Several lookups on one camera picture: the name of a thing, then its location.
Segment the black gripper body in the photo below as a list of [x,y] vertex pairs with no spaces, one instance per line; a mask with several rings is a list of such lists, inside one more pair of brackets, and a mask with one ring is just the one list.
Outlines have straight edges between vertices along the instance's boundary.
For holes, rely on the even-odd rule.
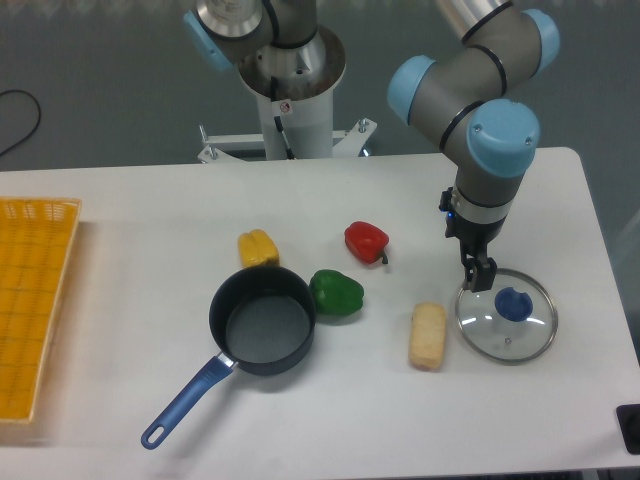
[[439,209],[445,213],[445,237],[459,241],[461,257],[488,260],[488,245],[502,229],[506,205],[475,203],[453,186],[442,192]]

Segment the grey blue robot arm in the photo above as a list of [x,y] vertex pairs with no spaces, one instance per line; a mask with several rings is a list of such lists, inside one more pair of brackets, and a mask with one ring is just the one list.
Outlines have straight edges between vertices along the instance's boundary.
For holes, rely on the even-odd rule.
[[[507,98],[544,70],[560,36],[545,13],[510,1],[442,1],[439,10],[462,51],[438,63],[405,61],[387,102],[457,168],[444,191],[445,233],[460,244],[465,285],[489,290],[498,268],[488,244],[498,235],[540,137],[535,114]],[[333,151],[333,91],[346,66],[337,36],[313,1],[199,1],[183,18],[205,61],[236,69],[254,94],[271,159],[325,158]]]

